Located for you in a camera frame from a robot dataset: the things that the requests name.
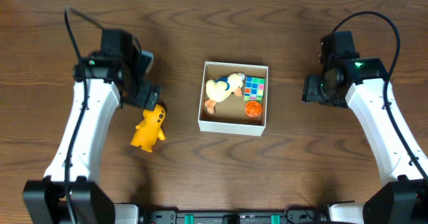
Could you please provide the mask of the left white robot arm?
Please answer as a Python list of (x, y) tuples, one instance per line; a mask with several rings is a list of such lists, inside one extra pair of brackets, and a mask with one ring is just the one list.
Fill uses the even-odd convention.
[(160, 87), (144, 79), (153, 55), (121, 29), (103, 29), (100, 50), (74, 67), (74, 99), (60, 147), (23, 201), (33, 223), (142, 223), (138, 205), (113, 203), (100, 188), (106, 134), (123, 104), (154, 110)]

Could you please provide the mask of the yellow dog figure toy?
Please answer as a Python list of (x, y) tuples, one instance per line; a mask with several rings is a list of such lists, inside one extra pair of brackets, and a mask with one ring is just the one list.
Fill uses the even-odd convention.
[(166, 135), (162, 123), (166, 117), (166, 110), (157, 104), (154, 110), (144, 110), (144, 119), (135, 126), (136, 132), (130, 142), (146, 152), (152, 152), (157, 140), (165, 140)]

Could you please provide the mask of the orange round disc toy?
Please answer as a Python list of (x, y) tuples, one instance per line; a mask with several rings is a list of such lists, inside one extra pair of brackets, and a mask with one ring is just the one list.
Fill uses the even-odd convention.
[(244, 111), (249, 118), (257, 118), (261, 115), (263, 108), (260, 102), (252, 100), (245, 105)]

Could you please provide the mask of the multicolour puzzle cube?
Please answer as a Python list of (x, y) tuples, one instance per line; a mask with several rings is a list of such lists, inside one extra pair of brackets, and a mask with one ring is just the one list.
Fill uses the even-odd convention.
[(265, 92), (265, 79), (248, 76), (245, 79), (243, 99), (245, 101), (258, 101), (263, 100)]

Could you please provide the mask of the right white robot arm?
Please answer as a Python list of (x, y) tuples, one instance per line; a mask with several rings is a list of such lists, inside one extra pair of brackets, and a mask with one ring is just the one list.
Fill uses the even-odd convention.
[(423, 153), (405, 122), (378, 58), (361, 58), (349, 31), (321, 39), (320, 75), (305, 79), (303, 102), (349, 108), (377, 162), (381, 189), (365, 203), (329, 204), (319, 221), (333, 223), (426, 223), (427, 170)]

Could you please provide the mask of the plush yellow duck toy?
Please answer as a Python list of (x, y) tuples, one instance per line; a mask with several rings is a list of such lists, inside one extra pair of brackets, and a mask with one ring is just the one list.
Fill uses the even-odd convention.
[(205, 83), (205, 93), (208, 97), (204, 105), (208, 113), (215, 113), (215, 105), (226, 100), (231, 94), (242, 96), (242, 87), (245, 80), (244, 73), (233, 73), (227, 77), (208, 80)]

